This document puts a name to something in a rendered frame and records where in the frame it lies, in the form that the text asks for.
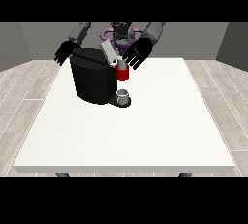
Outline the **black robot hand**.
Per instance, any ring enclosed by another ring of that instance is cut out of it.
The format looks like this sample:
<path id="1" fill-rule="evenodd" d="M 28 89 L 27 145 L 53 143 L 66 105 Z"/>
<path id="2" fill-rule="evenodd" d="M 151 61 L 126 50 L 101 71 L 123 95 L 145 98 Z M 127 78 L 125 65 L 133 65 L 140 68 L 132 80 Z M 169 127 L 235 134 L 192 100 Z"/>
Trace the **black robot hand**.
<path id="1" fill-rule="evenodd" d="M 65 41 L 61 44 L 58 51 L 55 53 L 54 60 L 62 66 L 65 60 L 72 55 L 72 52 L 79 48 L 79 45 L 73 41 Z"/>
<path id="2" fill-rule="evenodd" d="M 149 38 L 139 38 L 131 44 L 127 52 L 123 55 L 123 60 L 136 70 L 150 55 L 151 51 L 151 40 Z"/>

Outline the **pale grey machine lid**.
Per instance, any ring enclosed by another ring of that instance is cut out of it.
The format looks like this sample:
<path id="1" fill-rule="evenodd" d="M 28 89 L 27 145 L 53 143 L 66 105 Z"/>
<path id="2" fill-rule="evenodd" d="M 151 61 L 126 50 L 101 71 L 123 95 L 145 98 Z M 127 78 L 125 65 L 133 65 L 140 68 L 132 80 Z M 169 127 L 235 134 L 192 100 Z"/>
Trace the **pale grey machine lid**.
<path id="1" fill-rule="evenodd" d="M 115 52 L 110 40 L 105 40 L 100 43 L 100 49 L 103 52 L 108 64 L 112 64 L 117 58 L 117 53 Z"/>

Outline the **black coffee machine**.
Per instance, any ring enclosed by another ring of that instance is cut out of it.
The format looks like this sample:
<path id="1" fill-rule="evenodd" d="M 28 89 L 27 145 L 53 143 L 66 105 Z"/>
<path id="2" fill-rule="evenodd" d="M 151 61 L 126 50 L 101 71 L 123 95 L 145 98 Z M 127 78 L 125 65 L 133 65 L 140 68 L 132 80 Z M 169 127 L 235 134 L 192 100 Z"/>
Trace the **black coffee machine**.
<path id="1" fill-rule="evenodd" d="M 91 104 L 113 104 L 119 108 L 131 105 L 128 97 L 120 103 L 117 96 L 116 70 L 100 49 L 76 48 L 70 57 L 77 96 Z"/>

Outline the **small grey cup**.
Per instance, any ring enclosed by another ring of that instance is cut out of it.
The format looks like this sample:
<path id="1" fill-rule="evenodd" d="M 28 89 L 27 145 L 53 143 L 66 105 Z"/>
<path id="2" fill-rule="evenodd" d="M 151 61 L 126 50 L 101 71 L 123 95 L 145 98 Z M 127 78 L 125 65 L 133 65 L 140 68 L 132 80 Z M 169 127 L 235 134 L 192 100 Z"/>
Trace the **small grey cup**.
<path id="1" fill-rule="evenodd" d="M 120 105 L 125 105 L 129 101 L 129 93 L 126 89 L 119 89 L 116 92 L 117 103 Z"/>

